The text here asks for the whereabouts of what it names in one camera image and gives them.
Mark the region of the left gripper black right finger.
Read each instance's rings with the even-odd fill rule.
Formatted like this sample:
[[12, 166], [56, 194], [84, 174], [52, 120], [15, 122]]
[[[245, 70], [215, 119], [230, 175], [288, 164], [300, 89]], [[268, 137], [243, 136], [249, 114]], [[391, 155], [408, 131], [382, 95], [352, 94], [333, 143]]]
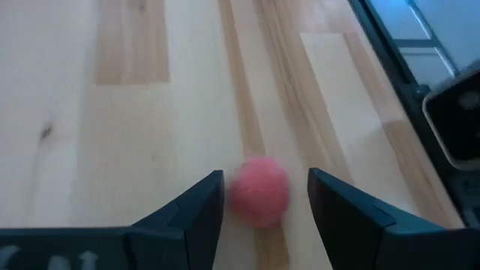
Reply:
[[318, 168], [308, 171], [307, 194], [334, 270], [377, 270], [377, 255], [389, 230], [401, 234], [443, 230]]

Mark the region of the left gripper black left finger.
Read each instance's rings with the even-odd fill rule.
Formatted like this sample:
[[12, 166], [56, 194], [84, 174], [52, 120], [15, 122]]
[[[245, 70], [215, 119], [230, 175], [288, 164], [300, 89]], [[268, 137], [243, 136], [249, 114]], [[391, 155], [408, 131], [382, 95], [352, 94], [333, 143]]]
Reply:
[[224, 215], [215, 170], [129, 229], [129, 270], [212, 270]]

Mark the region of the pink fuzzy toy ball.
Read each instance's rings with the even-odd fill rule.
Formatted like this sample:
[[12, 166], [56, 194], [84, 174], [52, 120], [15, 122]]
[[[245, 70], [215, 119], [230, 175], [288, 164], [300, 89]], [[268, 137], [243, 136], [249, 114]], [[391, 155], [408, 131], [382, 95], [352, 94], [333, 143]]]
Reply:
[[287, 171], [272, 157], [250, 157], [235, 171], [228, 201], [233, 214], [248, 226], [275, 226], [290, 203]]

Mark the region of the black aluminium table frame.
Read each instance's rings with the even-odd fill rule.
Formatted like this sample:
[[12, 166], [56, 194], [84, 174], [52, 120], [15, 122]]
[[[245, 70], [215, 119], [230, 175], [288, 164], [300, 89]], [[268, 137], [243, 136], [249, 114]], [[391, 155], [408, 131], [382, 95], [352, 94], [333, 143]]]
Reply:
[[422, 101], [432, 88], [480, 59], [480, 0], [348, 0], [385, 72], [399, 115], [379, 106], [385, 132], [415, 154], [407, 181], [421, 214], [443, 227], [480, 229], [480, 170], [454, 168], [443, 154]]

